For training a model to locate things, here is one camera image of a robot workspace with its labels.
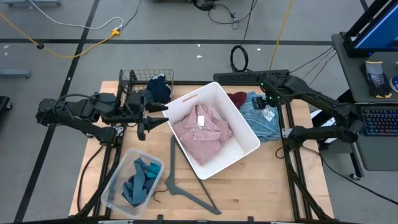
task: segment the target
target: pink shirt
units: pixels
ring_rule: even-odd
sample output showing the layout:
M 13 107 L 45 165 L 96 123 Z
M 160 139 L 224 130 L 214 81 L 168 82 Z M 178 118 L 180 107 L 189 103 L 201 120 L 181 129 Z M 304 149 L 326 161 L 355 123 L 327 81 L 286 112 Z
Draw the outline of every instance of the pink shirt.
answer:
M 205 125 L 197 124 L 198 116 L 205 117 Z M 196 104 L 191 113 L 185 115 L 182 121 L 173 125 L 180 142 L 184 148 L 203 165 L 209 161 L 232 137 L 228 122 L 213 117 L 212 108 Z

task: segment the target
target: clothing label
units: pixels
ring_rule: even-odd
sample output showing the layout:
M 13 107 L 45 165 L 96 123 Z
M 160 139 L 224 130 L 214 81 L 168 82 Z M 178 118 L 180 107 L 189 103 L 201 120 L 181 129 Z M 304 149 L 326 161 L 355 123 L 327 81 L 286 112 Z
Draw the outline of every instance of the clothing label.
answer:
M 205 117 L 204 116 L 198 116 L 198 124 L 201 127 L 203 127 L 205 125 Z
M 269 108 L 264 109 L 264 117 L 266 120 L 271 121 L 274 118 L 275 114 Z

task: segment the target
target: concrete floor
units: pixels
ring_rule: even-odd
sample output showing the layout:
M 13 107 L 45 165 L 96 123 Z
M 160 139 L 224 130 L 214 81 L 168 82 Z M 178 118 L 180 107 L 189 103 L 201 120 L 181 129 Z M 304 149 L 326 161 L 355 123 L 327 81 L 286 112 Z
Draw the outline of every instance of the concrete floor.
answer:
M 61 7 L 48 4 L 43 6 L 43 10 L 62 22 L 85 24 L 95 0 L 61 2 Z M 238 17 L 248 13 L 251 3 L 248 0 L 220 2 L 228 5 Z M 101 0 L 93 26 L 114 16 L 126 20 L 134 13 L 137 4 L 138 0 Z M 247 40 L 276 40 L 288 4 L 289 0 L 260 0 L 253 10 Z M 52 23 L 37 10 L 30 9 L 29 5 L 8 8 L 0 4 L 0 13 L 33 38 L 73 39 L 70 44 L 46 44 L 46 47 L 65 55 L 74 54 L 83 33 L 81 28 Z M 294 41 L 279 47 L 273 69 L 293 70 L 316 57 L 329 48 L 324 42 L 330 41 L 332 34 L 349 29 L 361 13 L 360 0 L 295 1 L 282 36 L 282 40 Z M 229 21 L 223 9 L 214 10 L 212 15 L 215 19 Z M 118 21 L 114 21 L 104 29 L 89 31 L 88 40 L 107 37 L 117 25 Z M 160 4 L 143 1 L 137 17 L 120 37 L 115 38 L 143 42 L 96 47 L 79 59 L 68 92 L 92 94 L 99 90 L 103 80 L 117 79 L 121 68 L 168 68 L 174 70 L 175 80 L 212 80 L 214 73 L 231 71 L 229 53 L 233 44 L 223 44 L 219 40 L 241 40 L 245 28 L 245 22 L 238 30 L 232 30 L 229 25 L 215 24 L 206 12 L 183 3 L 183 0 L 163 0 Z M 0 223 L 7 223 L 15 219 L 47 132 L 47 128 L 36 124 L 37 106 L 43 98 L 59 97 L 71 69 L 71 60 L 53 57 L 32 44 L 13 40 L 23 37 L 3 20 L 0 20 L 0 30 L 0 68 L 32 70 L 30 79 L 0 80 L 0 95 L 10 96 L 14 104 L 1 125 L 0 133 Z M 148 44 L 145 40 L 159 40 L 159 43 Z M 184 40 L 196 42 L 186 44 Z M 250 69 L 268 69 L 274 45 L 265 42 L 244 47 L 249 54 Z M 240 59 L 243 58 L 237 54 L 237 67 L 243 65 Z M 313 80 L 321 66 L 306 78 L 307 82 Z M 307 66 L 295 75 L 303 77 L 311 67 Z M 348 89 L 337 57 L 329 62 L 312 88 L 332 98 Z M 79 132 L 66 127 L 56 128 L 24 221 L 68 216 L 85 145 L 86 137 Z M 344 174 L 352 172 L 349 155 L 329 150 L 325 158 L 338 171 Z M 327 168 L 325 175 L 336 218 L 360 223 L 394 223 L 398 219 L 395 205 L 357 188 Z M 359 183 L 398 199 L 395 188 L 398 172 L 365 172 L 365 178 Z

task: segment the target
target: transparent storage container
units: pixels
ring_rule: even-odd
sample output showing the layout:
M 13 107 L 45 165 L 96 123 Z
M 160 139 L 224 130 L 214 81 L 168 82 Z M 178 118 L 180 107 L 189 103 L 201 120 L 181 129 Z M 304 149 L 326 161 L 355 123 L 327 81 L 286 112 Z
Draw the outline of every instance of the transparent storage container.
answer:
M 133 207 L 123 196 L 123 183 L 129 180 L 132 175 L 136 174 L 136 168 L 134 167 L 134 161 L 141 158 L 147 165 L 151 162 L 159 165 L 160 172 L 155 179 L 152 188 L 148 192 L 148 196 L 145 202 Z M 108 208 L 114 210 L 115 212 L 122 213 L 123 215 L 135 219 L 139 218 L 142 213 L 144 213 L 147 208 L 148 202 L 156 189 L 156 186 L 162 177 L 164 171 L 164 163 L 159 158 L 152 156 L 146 152 L 138 149 L 130 149 L 127 154 L 123 157 L 122 161 L 119 163 L 111 180 L 107 184 L 104 192 L 101 195 L 101 201 Z

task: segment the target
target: wooden table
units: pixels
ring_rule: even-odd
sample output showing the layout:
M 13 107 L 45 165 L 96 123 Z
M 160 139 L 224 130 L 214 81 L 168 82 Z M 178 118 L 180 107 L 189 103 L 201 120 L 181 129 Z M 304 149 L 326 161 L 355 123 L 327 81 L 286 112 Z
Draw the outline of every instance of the wooden table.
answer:
M 115 93 L 118 82 L 106 81 L 102 83 L 101 92 Z M 200 86 L 175 85 L 173 99 L 177 99 Z M 256 86 L 224 86 L 227 93 L 237 91 L 255 91 L 262 93 Z M 296 125 L 312 127 L 308 105 L 301 100 L 292 102 L 292 111 Z M 285 108 L 284 121 L 287 125 Z M 152 117 L 162 117 L 162 113 L 153 113 Z M 126 130 L 122 149 L 123 154 L 134 147 L 148 152 L 165 163 L 165 171 L 157 186 L 157 190 L 166 189 L 164 181 L 170 172 L 170 137 L 172 132 L 167 123 L 153 129 L 146 136 L 146 141 L 139 141 L 135 128 Z M 149 202 L 147 210 L 140 217 L 146 220 L 155 220 L 157 215 L 162 214 L 165 220 L 225 220 L 245 221 L 248 216 L 253 216 L 256 221 L 293 221 L 292 203 L 287 179 L 285 161 L 275 157 L 275 150 L 282 146 L 281 141 L 269 141 L 262 143 L 260 148 L 219 172 L 203 183 L 215 201 L 221 215 L 214 215 L 201 206 L 181 195 L 171 196 L 169 192 L 158 193 L 156 198 L 161 203 Z M 318 151 L 315 141 L 306 141 L 304 146 Z M 99 148 L 96 139 L 89 139 L 81 170 L 88 159 Z M 329 216 L 333 216 L 328 189 L 321 159 L 318 155 L 301 150 L 303 169 L 307 182 L 308 191 L 317 203 Z M 86 170 L 81 192 L 81 205 L 83 206 L 97 189 L 98 180 L 103 163 L 104 150 L 96 156 Z M 179 187 L 194 196 L 209 202 L 203 189 L 200 187 L 193 171 L 190 169 L 182 153 L 176 147 L 175 156 L 175 178 Z M 76 198 L 78 184 L 76 185 L 70 214 L 76 214 Z M 302 196 L 296 188 L 300 207 L 300 216 L 305 217 L 302 205 Z M 123 215 L 112 212 L 111 218 L 126 218 Z

